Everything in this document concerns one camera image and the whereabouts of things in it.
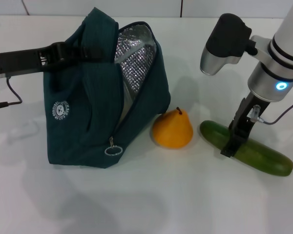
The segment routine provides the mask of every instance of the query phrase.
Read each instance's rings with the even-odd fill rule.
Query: white circular logo
[[[52,108],[52,115],[55,119],[62,120],[69,113],[69,105],[67,101],[57,101]]]

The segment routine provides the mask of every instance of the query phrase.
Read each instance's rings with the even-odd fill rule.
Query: green cucumber
[[[202,136],[212,145],[222,150],[229,141],[229,129],[211,120],[200,125]],[[293,169],[293,162],[285,155],[249,139],[242,144],[234,158],[274,176],[288,176]]]

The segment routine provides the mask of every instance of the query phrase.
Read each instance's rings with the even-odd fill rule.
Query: wire
[[[277,123],[287,112],[289,112],[291,109],[293,108],[293,105],[290,106],[285,112],[283,112],[274,122],[266,122],[263,119],[263,123],[267,124],[267,125],[273,125],[275,123]]]
[[[21,97],[14,91],[14,89],[11,87],[10,85],[10,78],[11,77],[7,77],[6,78],[6,84],[8,85],[9,89],[11,90],[11,92],[19,99],[19,101],[15,101],[15,102],[10,102],[9,103],[9,106],[12,106],[12,105],[18,105],[18,104],[21,104],[23,102],[23,100],[21,99]]]
[[[26,14],[29,16],[30,14],[29,14],[29,12],[27,10],[27,7],[26,7],[26,4],[25,4],[24,0],[21,0],[21,2],[23,4],[24,10],[26,11]]]

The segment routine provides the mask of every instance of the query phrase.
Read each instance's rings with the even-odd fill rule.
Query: white tabletop
[[[38,48],[68,38],[82,17],[0,17],[0,52]],[[14,77],[24,103],[0,110],[0,234],[293,234],[293,172],[267,175],[226,158],[197,133],[205,119],[229,125],[248,94],[256,60],[216,76],[200,72],[203,47],[217,19],[144,20],[164,54],[170,109],[186,109],[195,129],[181,150],[156,146],[145,129],[108,169],[54,166],[47,160],[42,74]],[[279,19],[245,19],[272,37]],[[0,80],[0,101],[15,97]],[[293,89],[271,104],[274,120],[293,104]],[[293,110],[251,136],[293,160]]]

